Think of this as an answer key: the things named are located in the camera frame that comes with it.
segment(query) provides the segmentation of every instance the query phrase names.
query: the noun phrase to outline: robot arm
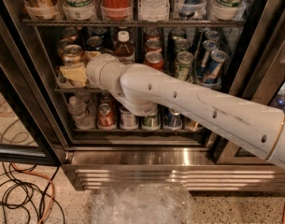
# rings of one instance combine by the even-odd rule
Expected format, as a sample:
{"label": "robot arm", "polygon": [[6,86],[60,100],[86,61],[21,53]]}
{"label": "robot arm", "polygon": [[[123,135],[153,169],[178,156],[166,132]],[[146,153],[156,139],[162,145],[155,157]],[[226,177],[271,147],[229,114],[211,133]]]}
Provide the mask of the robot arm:
{"label": "robot arm", "polygon": [[103,54],[90,60],[91,84],[108,90],[138,116],[156,104],[176,109],[255,156],[285,169],[285,113],[228,94],[180,81],[144,64],[124,65]]}

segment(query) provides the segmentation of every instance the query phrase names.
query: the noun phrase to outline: clear plastic wrap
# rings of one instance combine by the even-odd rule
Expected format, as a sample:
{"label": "clear plastic wrap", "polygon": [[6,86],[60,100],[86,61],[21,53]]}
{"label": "clear plastic wrap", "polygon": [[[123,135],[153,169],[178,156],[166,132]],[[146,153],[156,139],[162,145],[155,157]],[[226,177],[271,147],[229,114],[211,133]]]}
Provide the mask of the clear plastic wrap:
{"label": "clear plastic wrap", "polygon": [[93,203],[92,224],[189,224],[193,199],[181,185],[102,187]]}

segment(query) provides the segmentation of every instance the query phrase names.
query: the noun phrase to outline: speckled floor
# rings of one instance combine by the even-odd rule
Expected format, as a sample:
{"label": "speckled floor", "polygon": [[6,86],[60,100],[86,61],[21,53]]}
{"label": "speckled floor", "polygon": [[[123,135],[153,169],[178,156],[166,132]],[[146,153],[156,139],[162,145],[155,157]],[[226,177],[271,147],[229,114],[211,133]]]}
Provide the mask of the speckled floor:
{"label": "speckled floor", "polygon": [[[0,129],[3,131],[9,123],[16,120],[12,110],[8,106],[1,107],[2,117],[0,118]],[[15,133],[22,133],[25,129],[20,123],[6,133],[7,142],[10,143]],[[26,137],[25,140],[19,144],[31,143],[31,137]],[[35,171],[48,175],[51,177],[56,168],[37,166]],[[0,175],[4,173],[2,163],[0,162]],[[47,186],[45,179],[35,177],[32,175],[15,174],[19,180],[36,184],[41,189]],[[0,177],[0,185],[8,181],[8,177],[2,175]],[[93,223],[93,201],[96,200],[96,193],[93,191],[75,191],[65,177],[64,172],[59,172],[54,177],[53,183],[55,185],[55,199],[63,209],[65,223],[68,224],[86,224]],[[0,188],[0,201],[7,190],[13,185],[12,182],[7,182]],[[191,192],[194,200],[192,206],[192,217],[190,223],[280,223],[282,220],[283,206],[285,202],[285,193],[265,193],[265,192]],[[8,193],[7,202],[10,204],[22,203],[26,194],[22,188],[16,188]],[[35,193],[33,196],[34,204],[38,206],[40,195]],[[0,205],[0,224],[23,224],[23,223],[37,223],[36,211],[34,207],[28,203],[25,207],[29,210],[30,221],[25,209],[8,209],[3,211]],[[60,208],[55,204],[44,222],[50,223],[64,223],[63,214]]]}

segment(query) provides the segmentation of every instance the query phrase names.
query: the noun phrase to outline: open refrigerator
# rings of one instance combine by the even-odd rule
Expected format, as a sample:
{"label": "open refrigerator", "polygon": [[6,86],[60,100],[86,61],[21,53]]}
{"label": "open refrigerator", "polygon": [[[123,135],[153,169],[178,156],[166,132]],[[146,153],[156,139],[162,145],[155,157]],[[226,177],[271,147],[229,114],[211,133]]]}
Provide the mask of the open refrigerator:
{"label": "open refrigerator", "polygon": [[25,0],[0,0],[0,92],[38,144],[0,144],[0,161],[61,165],[76,190],[144,182],[180,183],[188,190],[285,190],[285,170],[208,129],[147,131],[139,118],[138,128],[131,131],[119,125],[81,130],[68,113],[68,99],[75,92],[87,91],[97,99],[104,92],[60,86],[56,44],[69,26],[89,33],[102,26],[112,32],[131,28],[138,63],[143,62],[141,40],[147,28],[160,29],[166,48],[173,28],[184,28],[192,42],[196,28],[210,27],[219,32],[230,57],[220,91],[272,105],[285,82],[285,0],[243,0],[232,21],[214,18],[213,0],[201,2],[194,17],[182,20],[177,0],[169,0],[162,17],[146,15],[140,0],[133,0],[130,19],[110,21],[102,17],[97,0],[88,20],[69,20],[64,0],[59,0],[58,16],[52,20],[22,14]]}

